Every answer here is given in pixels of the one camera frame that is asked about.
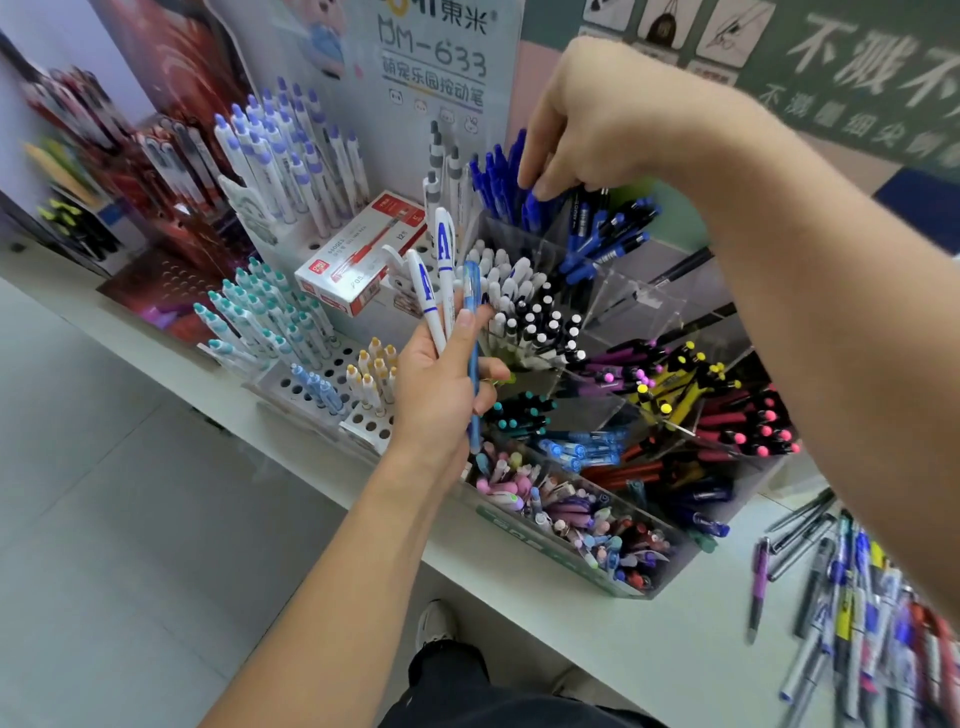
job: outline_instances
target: sticker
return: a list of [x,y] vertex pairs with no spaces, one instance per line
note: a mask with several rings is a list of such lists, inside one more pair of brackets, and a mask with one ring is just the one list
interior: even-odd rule
[[674,53],[673,51],[668,51],[665,48],[659,48],[658,46],[650,45],[649,43],[634,43],[631,47],[635,48],[644,56],[656,59],[657,61],[666,63],[667,65],[677,65],[677,62],[680,60],[679,53]]
[[590,37],[600,37],[604,40],[620,40],[620,36],[615,36],[613,33],[607,33],[602,31],[599,28],[592,28],[589,25],[581,25],[580,30],[577,31],[578,36],[590,36]]
[[679,51],[703,0],[648,0],[636,37],[661,48]]
[[636,0],[587,0],[584,20],[615,31],[627,30]]
[[776,8],[763,0],[720,0],[700,36],[697,55],[743,68]]
[[691,61],[686,65],[686,70],[694,76],[699,76],[702,79],[715,81],[723,85],[735,85],[736,78],[740,75],[736,71],[731,71],[729,68],[713,65],[712,63],[704,63],[703,61]]

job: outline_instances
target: cartoon character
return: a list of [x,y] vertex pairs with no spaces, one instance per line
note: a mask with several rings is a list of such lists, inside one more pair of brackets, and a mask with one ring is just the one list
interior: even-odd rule
[[345,70],[341,45],[347,32],[344,2],[347,0],[283,0],[309,34],[309,39],[300,41],[300,50],[324,75],[338,81]]

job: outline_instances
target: purple pen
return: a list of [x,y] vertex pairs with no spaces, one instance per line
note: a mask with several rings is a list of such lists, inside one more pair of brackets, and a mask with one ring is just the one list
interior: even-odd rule
[[767,563],[770,560],[770,539],[762,538],[756,544],[754,555],[754,597],[750,603],[750,622],[747,625],[747,644],[756,641],[756,630],[763,614],[763,597],[767,593]]

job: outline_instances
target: red and white box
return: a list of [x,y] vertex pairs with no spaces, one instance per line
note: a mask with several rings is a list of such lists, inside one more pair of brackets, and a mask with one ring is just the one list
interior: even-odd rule
[[353,317],[376,296],[387,275],[389,245],[403,255],[426,234],[426,211],[383,192],[297,271],[305,293]]

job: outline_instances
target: black pants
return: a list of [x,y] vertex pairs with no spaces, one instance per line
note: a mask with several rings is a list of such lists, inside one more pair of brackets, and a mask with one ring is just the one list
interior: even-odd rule
[[408,670],[410,688],[380,728],[666,728],[647,716],[566,698],[497,688],[480,650],[427,644]]

